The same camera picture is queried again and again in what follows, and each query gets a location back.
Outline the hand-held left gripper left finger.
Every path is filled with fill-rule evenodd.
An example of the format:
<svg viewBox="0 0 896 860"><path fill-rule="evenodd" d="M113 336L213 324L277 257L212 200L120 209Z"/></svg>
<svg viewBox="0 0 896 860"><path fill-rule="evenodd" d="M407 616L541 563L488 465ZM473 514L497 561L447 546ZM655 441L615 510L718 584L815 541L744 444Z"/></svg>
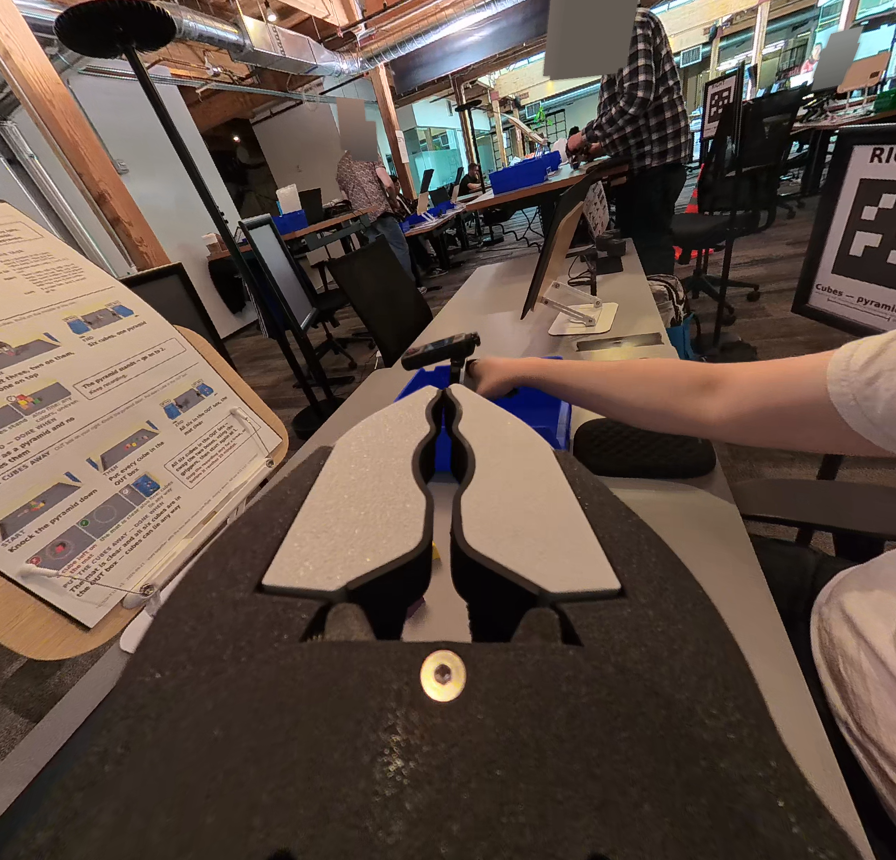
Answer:
<svg viewBox="0 0 896 860"><path fill-rule="evenodd" d="M335 442L263 575L264 592L355 604L375 637L401 637L431 581L428 481L442 398L426 386Z"/></svg>

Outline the blue plastic bin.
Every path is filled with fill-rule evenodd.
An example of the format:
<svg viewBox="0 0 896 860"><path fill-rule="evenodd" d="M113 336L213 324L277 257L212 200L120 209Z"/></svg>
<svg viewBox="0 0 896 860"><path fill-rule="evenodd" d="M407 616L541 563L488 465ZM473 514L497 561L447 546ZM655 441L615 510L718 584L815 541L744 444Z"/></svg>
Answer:
<svg viewBox="0 0 896 860"><path fill-rule="evenodd" d="M424 387L433 386L442 391L451 382L452 364L441 360L436 364L409 366L400 362L403 369L413 372L409 382L396 396L395 401L404 399ZM568 402L554 398L534 388L516 388L509 394L495 399L494 403L516 418L520 418L539 436L546 440L552 449L566 451L570 445L572 408ZM440 425L440 433L434 444L434 473L451 473L452 436L444 424L443 411L439 412L436 422Z"/></svg>

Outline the person's right forearm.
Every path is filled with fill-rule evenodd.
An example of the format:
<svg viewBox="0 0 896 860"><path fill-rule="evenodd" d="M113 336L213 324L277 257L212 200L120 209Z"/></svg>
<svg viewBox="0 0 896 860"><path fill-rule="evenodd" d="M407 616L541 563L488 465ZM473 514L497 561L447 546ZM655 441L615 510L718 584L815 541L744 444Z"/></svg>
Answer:
<svg viewBox="0 0 896 860"><path fill-rule="evenodd" d="M520 378L632 427L756 448L857 456L866 445L827 390L831 357L738 364L527 359Z"/></svg>

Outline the person's right hand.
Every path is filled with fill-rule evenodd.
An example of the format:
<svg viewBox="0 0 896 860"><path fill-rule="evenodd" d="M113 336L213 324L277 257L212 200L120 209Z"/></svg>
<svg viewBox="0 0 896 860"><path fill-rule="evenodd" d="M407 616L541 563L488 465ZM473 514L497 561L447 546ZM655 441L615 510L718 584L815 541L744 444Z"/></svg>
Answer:
<svg viewBox="0 0 896 860"><path fill-rule="evenodd" d="M464 385L486 399L516 392L524 381L523 360L503 357L474 358L466 362Z"/></svg>

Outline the black padded wrist rest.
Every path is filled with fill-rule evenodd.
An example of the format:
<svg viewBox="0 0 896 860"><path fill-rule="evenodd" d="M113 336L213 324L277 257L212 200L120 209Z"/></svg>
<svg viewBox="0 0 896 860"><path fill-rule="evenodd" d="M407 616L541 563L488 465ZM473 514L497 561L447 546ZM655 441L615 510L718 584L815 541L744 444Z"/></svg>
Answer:
<svg viewBox="0 0 896 860"><path fill-rule="evenodd" d="M718 462L709 440L631 427L608 418L581 424L572 452L592 474L621 478L690 479L711 474Z"/></svg>

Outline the blue storage bin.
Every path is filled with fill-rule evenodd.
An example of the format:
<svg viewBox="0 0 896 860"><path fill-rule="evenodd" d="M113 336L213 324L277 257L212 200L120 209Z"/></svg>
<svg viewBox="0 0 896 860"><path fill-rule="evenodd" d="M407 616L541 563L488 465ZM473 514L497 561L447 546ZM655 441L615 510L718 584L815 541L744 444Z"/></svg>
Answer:
<svg viewBox="0 0 896 860"><path fill-rule="evenodd" d="M489 175L491 191L494 195L508 194L541 184L561 165L562 155L555 150L521 160Z"/></svg>

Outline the patterned backpack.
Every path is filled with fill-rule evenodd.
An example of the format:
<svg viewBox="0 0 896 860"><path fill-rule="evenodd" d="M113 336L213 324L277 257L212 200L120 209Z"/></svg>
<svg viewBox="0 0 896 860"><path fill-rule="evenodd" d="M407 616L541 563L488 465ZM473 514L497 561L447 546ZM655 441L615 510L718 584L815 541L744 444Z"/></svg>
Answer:
<svg viewBox="0 0 896 860"><path fill-rule="evenodd" d="M691 316L689 299L683 283L675 275L649 275L647 283L666 329L689 324Z"/></svg>

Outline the printed instruction sheet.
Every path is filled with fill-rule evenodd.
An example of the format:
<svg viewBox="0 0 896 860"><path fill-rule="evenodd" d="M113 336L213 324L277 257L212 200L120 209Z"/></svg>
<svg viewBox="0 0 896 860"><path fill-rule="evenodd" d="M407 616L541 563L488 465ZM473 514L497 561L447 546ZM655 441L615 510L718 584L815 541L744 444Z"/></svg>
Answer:
<svg viewBox="0 0 896 860"><path fill-rule="evenodd" d="M92 630L283 459L282 422L119 280L1 215L2 577Z"/></svg>

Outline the dark display panel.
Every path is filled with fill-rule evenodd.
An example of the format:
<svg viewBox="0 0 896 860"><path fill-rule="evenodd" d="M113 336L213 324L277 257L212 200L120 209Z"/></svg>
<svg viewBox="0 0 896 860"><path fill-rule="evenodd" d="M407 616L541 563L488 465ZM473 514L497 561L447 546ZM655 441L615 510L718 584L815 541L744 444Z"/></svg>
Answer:
<svg viewBox="0 0 896 860"><path fill-rule="evenodd" d="M180 262L122 277L120 283L151 306L167 322L206 339L231 366L225 342L218 334L193 282Z"/></svg>

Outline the person's dark office chair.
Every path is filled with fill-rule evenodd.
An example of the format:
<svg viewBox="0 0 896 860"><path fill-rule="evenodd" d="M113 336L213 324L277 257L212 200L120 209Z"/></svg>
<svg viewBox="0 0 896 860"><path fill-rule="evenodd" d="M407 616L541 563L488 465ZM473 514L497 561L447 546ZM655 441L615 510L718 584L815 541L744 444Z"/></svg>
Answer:
<svg viewBox="0 0 896 860"><path fill-rule="evenodd" d="M731 486L746 519L895 540L895 489L824 480L754 479Z"/></svg>

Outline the orange traffic cone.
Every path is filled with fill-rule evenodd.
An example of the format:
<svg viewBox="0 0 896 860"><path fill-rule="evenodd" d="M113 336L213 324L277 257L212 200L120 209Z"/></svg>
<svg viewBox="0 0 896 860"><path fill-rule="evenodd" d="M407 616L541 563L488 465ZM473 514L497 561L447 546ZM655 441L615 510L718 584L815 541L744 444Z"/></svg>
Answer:
<svg viewBox="0 0 896 860"><path fill-rule="evenodd" d="M699 173L693 181L693 190L688 205L683 211L673 216L671 234L677 243L676 262L686 264L694 256L712 245L714 230L718 223L700 208L700 186L704 182L704 165L700 165Z"/></svg>

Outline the person's pale clothing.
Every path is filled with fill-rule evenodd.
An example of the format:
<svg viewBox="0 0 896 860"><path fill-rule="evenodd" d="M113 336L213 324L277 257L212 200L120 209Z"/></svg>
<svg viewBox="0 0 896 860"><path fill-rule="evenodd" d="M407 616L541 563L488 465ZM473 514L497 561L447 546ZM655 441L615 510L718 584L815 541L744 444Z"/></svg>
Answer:
<svg viewBox="0 0 896 860"><path fill-rule="evenodd" d="M894 332L834 351L827 393L845 426L895 450ZM834 719L890 819L895 812L895 552L837 574L814 602L812 656Z"/></svg>

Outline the small framed marker sign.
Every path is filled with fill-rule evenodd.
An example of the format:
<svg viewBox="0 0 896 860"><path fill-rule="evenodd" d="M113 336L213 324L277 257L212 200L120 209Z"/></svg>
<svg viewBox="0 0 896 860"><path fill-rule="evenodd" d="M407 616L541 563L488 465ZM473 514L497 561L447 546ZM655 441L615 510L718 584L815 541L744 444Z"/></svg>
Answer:
<svg viewBox="0 0 896 860"><path fill-rule="evenodd" d="M741 62L731 70L708 82L704 89L700 118L700 140L705 144L711 140L725 111L731 105L738 105L744 97L745 63Z"/></svg>

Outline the black mesh office chair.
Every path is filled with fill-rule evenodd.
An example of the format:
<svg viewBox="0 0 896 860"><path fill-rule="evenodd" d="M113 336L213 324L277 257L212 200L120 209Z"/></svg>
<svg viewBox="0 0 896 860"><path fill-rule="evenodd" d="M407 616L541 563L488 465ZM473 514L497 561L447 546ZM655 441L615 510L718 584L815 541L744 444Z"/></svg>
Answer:
<svg viewBox="0 0 896 860"><path fill-rule="evenodd" d="M733 280L731 256L736 239L763 231L777 216L778 184L790 151L791 130L805 88L779 91L741 105L724 107L697 181L697 212L673 216L671 234L681 250L679 261L697 255L693 274L685 279L692 298L716 301L715 336L735 322L727 300L731 287L748 291L755 302L760 288Z"/></svg>

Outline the round silver ceiling duct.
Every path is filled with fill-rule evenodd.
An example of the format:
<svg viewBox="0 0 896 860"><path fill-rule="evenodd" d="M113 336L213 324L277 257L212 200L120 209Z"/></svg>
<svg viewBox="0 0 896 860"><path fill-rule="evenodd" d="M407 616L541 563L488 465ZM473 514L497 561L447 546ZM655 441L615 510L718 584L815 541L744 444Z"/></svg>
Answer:
<svg viewBox="0 0 896 860"><path fill-rule="evenodd" d="M295 31L243 16L232 24L173 3L156 3L175 23L175 40L227 52L237 62L314 77L353 78L394 64L399 93L545 37L550 0L506 0L501 10L465 14L383 48L337 52Z"/></svg>

